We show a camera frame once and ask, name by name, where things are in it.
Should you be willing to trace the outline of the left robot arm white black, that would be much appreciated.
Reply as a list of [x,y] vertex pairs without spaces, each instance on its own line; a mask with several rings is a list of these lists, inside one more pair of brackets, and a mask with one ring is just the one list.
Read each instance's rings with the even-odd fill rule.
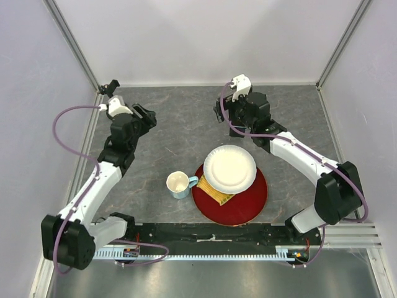
[[82,156],[94,163],[94,170],[64,209],[41,222],[43,256],[60,274],[61,265],[83,270],[98,249],[115,240],[129,244],[136,237],[132,216],[114,213],[95,226],[91,222],[133,163],[139,138],[156,126],[156,114],[140,104],[110,103],[96,108],[105,111],[112,123],[99,156]]

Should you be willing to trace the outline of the black round-base clamp stand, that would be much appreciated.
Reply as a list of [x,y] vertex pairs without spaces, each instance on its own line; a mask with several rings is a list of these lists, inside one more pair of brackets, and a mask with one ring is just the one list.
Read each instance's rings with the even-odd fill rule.
[[120,86],[118,80],[113,79],[109,84],[99,86],[99,93],[101,95],[111,98],[114,96],[115,90]]

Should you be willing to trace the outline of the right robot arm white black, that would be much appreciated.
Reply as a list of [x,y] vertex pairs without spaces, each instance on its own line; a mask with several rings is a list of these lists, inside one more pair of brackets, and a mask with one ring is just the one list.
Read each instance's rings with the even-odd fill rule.
[[356,209],[368,208],[357,167],[330,160],[297,140],[272,119],[265,94],[220,97],[213,110],[219,122],[227,121],[234,137],[251,137],[259,148],[283,159],[314,184],[313,204],[285,222],[283,234],[289,243],[299,244],[314,228],[349,222]]

